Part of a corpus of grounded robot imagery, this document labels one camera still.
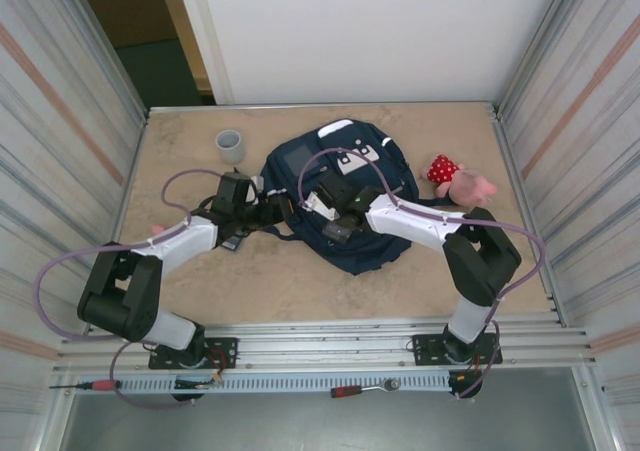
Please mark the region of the navy blue backpack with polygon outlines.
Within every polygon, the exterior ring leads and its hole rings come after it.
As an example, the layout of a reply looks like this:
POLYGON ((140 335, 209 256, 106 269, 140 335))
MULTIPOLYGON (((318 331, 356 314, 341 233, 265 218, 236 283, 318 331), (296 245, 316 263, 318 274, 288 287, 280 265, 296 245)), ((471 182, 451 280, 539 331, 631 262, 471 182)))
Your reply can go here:
POLYGON ((374 168, 358 157, 337 151, 315 156, 325 149, 338 147, 355 151, 374 162, 399 198, 430 207, 454 203, 448 198, 420 198, 404 154, 390 136, 371 123, 341 119, 277 146, 267 156, 261 171, 264 191, 267 195, 287 194, 293 202, 298 222, 286 223, 291 230, 288 236, 274 226, 268 226, 264 231, 282 241, 302 241, 330 264, 359 275, 395 261, 411 247, 411 243, 400 237, 358 231, 346 244, 335 243, 322 234, 327 219, 300 207, 298 191, 308 195, 326 174, 340 176, 358 191, 368 185, 382 186, 374 168))

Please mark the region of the pink plush pig red dress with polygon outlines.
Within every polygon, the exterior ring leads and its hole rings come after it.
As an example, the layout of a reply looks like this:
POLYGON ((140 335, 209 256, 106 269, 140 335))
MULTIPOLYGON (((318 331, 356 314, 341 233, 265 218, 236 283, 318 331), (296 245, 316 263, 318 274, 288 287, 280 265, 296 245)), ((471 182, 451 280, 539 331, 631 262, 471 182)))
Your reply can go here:
POLYGON ((420 176, 435 186, 437 198, 448 198, 462 207, 484 206, 497 193, 497 187, 482 173, 444 154, 433 157, 420 176))

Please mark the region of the grey plastic cup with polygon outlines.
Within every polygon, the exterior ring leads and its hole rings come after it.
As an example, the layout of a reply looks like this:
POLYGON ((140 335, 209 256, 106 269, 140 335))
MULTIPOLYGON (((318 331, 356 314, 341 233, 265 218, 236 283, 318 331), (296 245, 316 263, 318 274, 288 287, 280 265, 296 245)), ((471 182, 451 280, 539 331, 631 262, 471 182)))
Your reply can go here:
POLYGON ((229 165, 239 164, 245 157, 241 134, 232 129, 221 131, 215 139, 220 159, 229 165))

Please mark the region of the tan wooden door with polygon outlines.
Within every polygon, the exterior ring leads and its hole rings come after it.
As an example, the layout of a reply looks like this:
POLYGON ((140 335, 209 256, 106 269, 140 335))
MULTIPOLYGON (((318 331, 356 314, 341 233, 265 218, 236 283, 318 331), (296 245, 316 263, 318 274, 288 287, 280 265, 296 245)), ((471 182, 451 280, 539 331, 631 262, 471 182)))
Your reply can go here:
POLYGON ((184 0, 164 0, 176 30, 197 90, 205 96, 213 91, 191 26, 184 0))

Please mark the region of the aluminium mounting rail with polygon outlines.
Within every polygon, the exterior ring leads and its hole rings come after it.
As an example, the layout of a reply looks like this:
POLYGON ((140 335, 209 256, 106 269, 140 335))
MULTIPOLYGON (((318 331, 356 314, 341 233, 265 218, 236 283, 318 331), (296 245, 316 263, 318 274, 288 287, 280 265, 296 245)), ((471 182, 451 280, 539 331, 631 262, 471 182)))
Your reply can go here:
MULTIPOLYGON (((497 318, 505 368, 592 366, 596 359, 584 329, 561 325, 554 312, 497 318)), ((404 370, 413 367, 410 339, 443 330, 442 317, 301 321, 209 326, 208 337, 239 341, 239 372, 337 372, 404 370)), ((57 375, 104 374, 111 363, 122 374, 142 374, 148 354, 121 341, 65 342, 53 371, 57 375)))

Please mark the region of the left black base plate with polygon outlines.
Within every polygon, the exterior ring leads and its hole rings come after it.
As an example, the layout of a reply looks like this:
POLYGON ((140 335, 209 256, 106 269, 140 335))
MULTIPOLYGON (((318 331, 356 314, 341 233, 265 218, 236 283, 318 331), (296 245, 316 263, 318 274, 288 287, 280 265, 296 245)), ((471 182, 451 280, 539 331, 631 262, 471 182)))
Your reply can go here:
POLYGON ((234 337, 197 337, 185 350, 160 345, 151 352, 151 370, 234 369, 239 340, 234 337))

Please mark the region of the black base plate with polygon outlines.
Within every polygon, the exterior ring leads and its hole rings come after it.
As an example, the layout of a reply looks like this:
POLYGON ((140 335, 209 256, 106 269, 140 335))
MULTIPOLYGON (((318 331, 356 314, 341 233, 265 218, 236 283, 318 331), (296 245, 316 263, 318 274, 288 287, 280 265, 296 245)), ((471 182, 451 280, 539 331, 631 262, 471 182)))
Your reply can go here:
POLYGON ((151 352, 151 370, 234 369, 239 340, 234 337, 197 337, 185 350, 160 345, 151 352))
POLYGON ((474 359, 484 365, 496 350, 496 334, 482 333, 472 343, 446 333, 419 334, 411 338, 411 349, 416 366, 463 366, 474 359))

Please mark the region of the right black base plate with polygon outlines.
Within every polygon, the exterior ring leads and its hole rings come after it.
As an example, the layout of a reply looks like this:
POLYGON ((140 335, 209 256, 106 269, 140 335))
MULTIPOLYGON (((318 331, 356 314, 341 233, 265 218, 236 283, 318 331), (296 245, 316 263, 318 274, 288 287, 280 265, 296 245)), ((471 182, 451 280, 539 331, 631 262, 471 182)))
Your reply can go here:
POLYGON ((482 333, 472 343, 446 333, 419 334, 411 338, 411 349, 416 366, 463 366, 474 359, 484 365, 496 350, 496 334, 482 333))

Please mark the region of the red handled ratchet wrench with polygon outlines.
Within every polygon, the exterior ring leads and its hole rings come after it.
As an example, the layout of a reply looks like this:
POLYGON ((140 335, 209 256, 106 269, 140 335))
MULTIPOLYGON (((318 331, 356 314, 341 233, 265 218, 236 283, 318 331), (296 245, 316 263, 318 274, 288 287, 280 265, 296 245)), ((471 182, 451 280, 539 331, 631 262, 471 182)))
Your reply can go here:
POLYGON ((360 395, 368 391, 383 391, 393 392, 400 388, 400 382, 396 378, 385 379, 374 385, 350 385, 335 387, 330 390, 330 396, 332 399, 346 398, 360 395))

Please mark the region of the red handled screwdriver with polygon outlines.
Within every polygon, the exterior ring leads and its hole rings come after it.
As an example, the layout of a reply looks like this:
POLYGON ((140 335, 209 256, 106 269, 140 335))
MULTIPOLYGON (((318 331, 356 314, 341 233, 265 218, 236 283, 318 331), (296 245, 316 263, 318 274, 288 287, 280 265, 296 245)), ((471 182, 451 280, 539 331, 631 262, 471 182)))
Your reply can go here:
POLYGON ((118 390, 121 385, 122 383, 119 380, 105 379, 81 382, 75 385, 55 385, 50 386, 50 389, 77 389, 86 391, 110 392, 118 390))

